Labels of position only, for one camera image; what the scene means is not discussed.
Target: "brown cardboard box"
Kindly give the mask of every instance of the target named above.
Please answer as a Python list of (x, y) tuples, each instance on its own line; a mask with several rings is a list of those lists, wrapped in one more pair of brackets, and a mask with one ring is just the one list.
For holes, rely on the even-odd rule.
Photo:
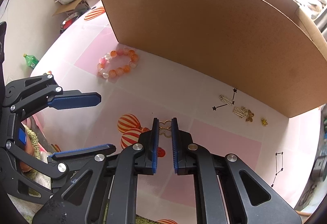
[(287, 117), (327, 102), (327, 43), (293, 0), (102, 2), (122, 44), (237, 87)]
[(59, 4), (58, 9), (55, 11), (55, 13), (52, 16), (55, 16), (57, 14), (61, 13), (67, 13), (67, 15), (71, 15), (73, 12), (76, 11), (82, 11), (82, 10), (88, 10), (90, 7), (92, 7), (95, 0), (74, 0), (68, 4)]

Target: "constellation print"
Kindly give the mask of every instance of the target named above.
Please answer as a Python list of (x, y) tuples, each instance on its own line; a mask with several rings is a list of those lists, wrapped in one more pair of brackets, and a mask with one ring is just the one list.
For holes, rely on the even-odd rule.
[[(284, 152), (275, 153), (275, 159), (276, 159), (276, 174), (275, 174), (275, 178), (274, 178), (274, 181), (273, 181), (271, 187), (274, 187), (274, 183), (275, 183), (275, 180), (276, 180), (277, 175), (278, 175), (281, 171), (283, 171), (283, 169), (284, 169), (284, 168), (283, 168), (283, 154), (284, 154)], [(281, 155), (281, 156), (282, 156), (282, 168), (277, 172), (277, 156), (278, 156), (278, 155)]]
[(212, 110), (216, 110), (217, 108), (220, 108), (220, 107), (223, 107), (223, 106), (226, 106), (226, 105), (229, 105), (229, 106), (231, 106), (231, 105), (233, 105), (234, 104), (234, 97), (235, 97), (235, 93), (237, 93), (237, 88), (234, 88), (233, 89), (233, 98), (232, 99), (229, 99), (229, 98), (227, 98), (227, 97), (225, 97), (225, 96), (223, 96), (223, 95), (220, 95), (220, 100), (223, 102), (223, 103), (225, 103), (224, 105), (220, 105), (220, 106), (213, 106), (212, 107)]

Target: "butterfly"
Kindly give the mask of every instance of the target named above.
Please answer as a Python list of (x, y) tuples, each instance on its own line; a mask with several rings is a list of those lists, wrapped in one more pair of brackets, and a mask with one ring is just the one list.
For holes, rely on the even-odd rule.
[(252, 117), (254, 116), (254, 114), (250, 111), (250, 110), (247, 110), (247, 118), (246, 118), (246, 122), (253, 122), (253, 119)]

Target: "gold charm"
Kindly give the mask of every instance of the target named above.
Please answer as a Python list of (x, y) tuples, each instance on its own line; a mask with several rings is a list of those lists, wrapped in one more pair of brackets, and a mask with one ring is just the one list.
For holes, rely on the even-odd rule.
[(242, 107), (242, 108), (240, 109), (240, 108), (234, 107), (234, 109), (233, 109), (233, 113), (235, 113), (236, 115), (238, 115), (240, 118), (243, 118), (243, 117), (245, 117), (246, 114), (247, 114), (247, 108)]
[(262, 118), (262, 119), (261, 119), (261, 124), (262, 124), (263, 126), (267, 126), (268, 122), (267, 122), (266, 119)]
[(247, 117), (246, 117), (246, 122), (253, 122), (253, 119), (252, 117), (254, 116), (254, 114), (250, 111), (250, 110), (247, 110)]
[(222, 103), (225, 103), (229, 106), (232, 106), (233, 101), (231, 99), (229, 99), (228, 97), (224, 96), (224, 95), (219, 95), (219, 98), (221, 100)]
[[(166, 122), (170, 122), (170, 126), (168, 126), (168, 127), (160, 126), (160, 124), (165, 125)], [(168, 130), (171, 133), (171, 120), (166, 120), (164, 122), (159, 122), (159, 135), (164, 135), (167, 138), (170, 138), (171, 137), (171, 134), (170, 135), (166, 135), (166, 132), (165, 131), (162, 131), (162, 130)]]

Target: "beaded bracelet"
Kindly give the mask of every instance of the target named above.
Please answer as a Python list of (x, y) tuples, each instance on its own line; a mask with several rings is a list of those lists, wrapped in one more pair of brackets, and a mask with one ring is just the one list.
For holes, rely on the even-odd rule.
[[(106, 65), (110, 63), (112, 58), (128, 55), (130, 57), (130, 62), (128, 65), (124, 65), (123, 67), (118, 67), (116, 70), (107, 71)], [(97, 65), (98, 74), (103, 78), (115, 78), (116, 76), (121, 76), (124, 73), (129, 73), (130, 69), (134, 69), (137, 66), (137, 62), (139, 60), (139, 56), (135, 54), (134, 50), (130, 50), (128, 48), (113, 50), (110, 53), (106, 53), (104, 57), (99, 59), (99, 63)]]

